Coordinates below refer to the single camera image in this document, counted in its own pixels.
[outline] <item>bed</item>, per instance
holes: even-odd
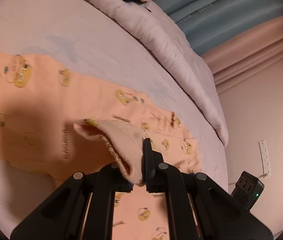
[[[90,3],[0,0],[0,50],[48,54],[76,72],[145,92],[186,124],[199,141],[203,172],[228,190],[224,145],[202,111],[147,48]],[[210,86],[216,93],[213,77]],[[0,160],[0,230],[9,237],[53,190],[50,178]]]

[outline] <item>fleece blanket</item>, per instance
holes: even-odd
[[[227,146],[228,131],[213,75],[183,32],[152,1],[86,0],[137,38],[179,83]]]

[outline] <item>bed sheet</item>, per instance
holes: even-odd
[[[148,94],[186,124],[199,141],[203,172],[228,190],[223,144],[197,106],[139,41],[86,1],[0,0],[0,50],[49,54],[76,72]],[[9,236],[52,191],[49,178],[0,160],[0,229]]]

